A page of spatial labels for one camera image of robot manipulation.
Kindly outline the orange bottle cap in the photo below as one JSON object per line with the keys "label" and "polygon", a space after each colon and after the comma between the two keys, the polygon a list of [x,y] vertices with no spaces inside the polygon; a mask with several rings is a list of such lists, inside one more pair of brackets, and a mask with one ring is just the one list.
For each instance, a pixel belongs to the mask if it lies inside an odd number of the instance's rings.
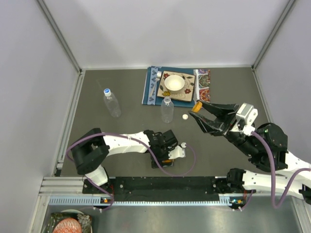
{"label": "orange bottle cap", "polygon": [[195,113],[198,113],[201,110],[202,106],[203,106],[202,102],[201,101],[197,101],[196,104],[193,106],[191,111],[195,112]]}

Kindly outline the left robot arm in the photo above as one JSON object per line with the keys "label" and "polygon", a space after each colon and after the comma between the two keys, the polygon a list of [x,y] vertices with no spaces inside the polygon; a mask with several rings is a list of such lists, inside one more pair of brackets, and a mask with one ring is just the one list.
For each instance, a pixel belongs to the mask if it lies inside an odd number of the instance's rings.
{"label": "left robot arm", "polygon": [[178,143],[172,130],[164,133],[144,130],[134,134],[112,134],[94,128],[73,143],[69,150],[77,173],[91,179],[94,188],[102,193],[110,188],[109,177],[101,165],[108,156],[149,153],[152,167],[156,168],[172,166],[175,159],[186,155],[185,144]]}

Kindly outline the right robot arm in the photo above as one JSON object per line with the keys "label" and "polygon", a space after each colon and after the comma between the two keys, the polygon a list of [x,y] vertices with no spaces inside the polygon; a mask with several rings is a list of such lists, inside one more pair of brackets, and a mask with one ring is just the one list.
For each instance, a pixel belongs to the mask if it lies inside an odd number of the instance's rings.
{"label": "right robot arm", "polygon": [[258,110],[251,104],[216,104],[198,101],[189,114],[204,133],[222,136],[262,173],[232,168],[219,190],[223,193],[269,191],[278,208],[290,195],[311,202],[311,165],[288,149],[288,137],[276,124],[258,128]]}

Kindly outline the clear plastic bottle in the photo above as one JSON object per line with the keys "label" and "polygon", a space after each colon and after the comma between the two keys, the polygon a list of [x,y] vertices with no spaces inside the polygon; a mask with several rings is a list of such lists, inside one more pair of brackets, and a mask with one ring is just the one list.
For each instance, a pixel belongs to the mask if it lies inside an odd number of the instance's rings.
{"label": "clear plastic bottle", "polygon": [[119,102],[112,92],[111,92],[111,96],[109,97],[104,95],[104,102],[112,117],[121,116],[121,108],[120,108]]}
{"label": "clear plastic bottle", "polygon": [[161,103],[161,117],[163,122],[173,121],[174,104],[169,96],[166,96]]}

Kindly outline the blue white bottle cap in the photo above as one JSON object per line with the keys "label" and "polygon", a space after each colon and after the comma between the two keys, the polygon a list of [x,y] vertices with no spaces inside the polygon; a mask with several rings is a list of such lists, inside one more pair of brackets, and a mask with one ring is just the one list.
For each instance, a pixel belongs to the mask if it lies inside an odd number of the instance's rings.
{"label": "blue white bottle cap", "polygon": [[107,97],[111,96],[111,91],[110,91],[109,88],[106,88],[106,89],[104,90],[104,95],[107,96]]}

